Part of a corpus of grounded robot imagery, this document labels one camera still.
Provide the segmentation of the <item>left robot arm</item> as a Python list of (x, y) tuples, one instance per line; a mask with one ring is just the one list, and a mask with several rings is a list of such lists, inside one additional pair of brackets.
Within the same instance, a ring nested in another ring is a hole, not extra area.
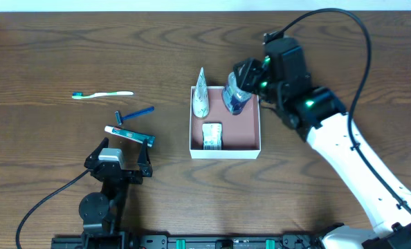
[(120, 229), (120, 223), (129, 186), (141, 185), (145, 177), (153, 174), (148, 140), (140, 147), (137, 170), (124, 169), (122, 150), (108, 145), (109, 139), (104, 138), (84, 162), (90, 175), (102, 183), (102, 189), (86, 195), (79, 204), (83, 220), (82, 247), (138, 248), (139, 243), (130, 232)]

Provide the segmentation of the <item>white pink-lined cardboard box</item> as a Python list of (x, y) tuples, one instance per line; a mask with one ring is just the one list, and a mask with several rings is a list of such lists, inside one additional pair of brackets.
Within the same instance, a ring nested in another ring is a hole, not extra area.
[[(223, 103), (222, 86), (209, 86), (209, 114), (198, 118), (190, 114), (189, 150), (193, 159), (256, 159), (261, 151), (258, 97), (254, 95), (243, 111), (234, 116)], [(204, 150), (204, 123), (222, 124), (222, 149)]]

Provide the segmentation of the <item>white cosmetic tube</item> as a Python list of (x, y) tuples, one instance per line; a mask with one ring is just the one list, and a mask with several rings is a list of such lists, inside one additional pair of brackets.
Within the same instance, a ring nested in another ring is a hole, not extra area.
[(196, 117), (205, 118), (209, 114), (209, 110), (208, 87), (204, 69), (201, 68), (192, 97), (192, 111)]

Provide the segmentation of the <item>green white soap box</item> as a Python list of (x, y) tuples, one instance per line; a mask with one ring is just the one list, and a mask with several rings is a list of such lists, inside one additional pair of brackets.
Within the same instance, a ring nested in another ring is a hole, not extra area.
[(221, 123), (203, 123), (203, 149), (204, 150), (222, 150), (222, 124)]

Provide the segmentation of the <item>clear pump bottle blue liquid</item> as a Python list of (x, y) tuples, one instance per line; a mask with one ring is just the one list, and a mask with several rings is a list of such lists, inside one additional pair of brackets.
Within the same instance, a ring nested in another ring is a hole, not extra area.
[(225, 107), (235, 116), (243, 111), (246, 103), (252, 98), (251, 93), (247, 93), (238, 88), (233, 72), (228, 75), (227, 85), (225, 85), (221, 95)]

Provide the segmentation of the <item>teal white toothpaste tube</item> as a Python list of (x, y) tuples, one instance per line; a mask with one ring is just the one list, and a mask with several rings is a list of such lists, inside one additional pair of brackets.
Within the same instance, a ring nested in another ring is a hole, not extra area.
[(106, 126), (104, 130), (112, 135), (120, 136), (121, 138), (126, 138), (140, 144), (143, 144), (146, 141), (148, 147), (152, 147), (156, 139), (154, 136), (129, 131), (120, 127)]

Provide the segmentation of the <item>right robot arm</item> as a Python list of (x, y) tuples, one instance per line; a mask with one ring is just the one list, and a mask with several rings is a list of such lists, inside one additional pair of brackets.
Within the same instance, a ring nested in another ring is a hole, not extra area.
[(411, 248), (411, 191), (368, 145), (334, 93), (312, 85), (296, 39), (266, 35), (264, 45), (263, 61), (234, 65), (238, 88), (274, 104), (282, 122), (334, 168), (372, 226), (333, 225), (312, 236), (309, 247)]

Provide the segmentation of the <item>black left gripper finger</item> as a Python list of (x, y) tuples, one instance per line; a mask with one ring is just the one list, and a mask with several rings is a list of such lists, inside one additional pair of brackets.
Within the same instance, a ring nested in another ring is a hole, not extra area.
[(145, 139), (140, 148), (140, 153), (139, 153), (139, 157), (137, 160), (137, 165), (139, 166), (140, 172), (142, 175), (152, 175), (153, 174), (152, 164), (149, 159), (147, 148), (148, 148), (148, 143), (147, 143), (147, 139)]
[(86, 158), (85, 162), (86, 163), (92, 163), (98, 160), (98, 157), (101, 153), (101, 151), (104, 148), (107, 148), (109, 145), (109, 139), (108, 138), (104, 138), (102, 140), (102, 142), (92, 151), (91, 154), (89, 154), (89, 156)]

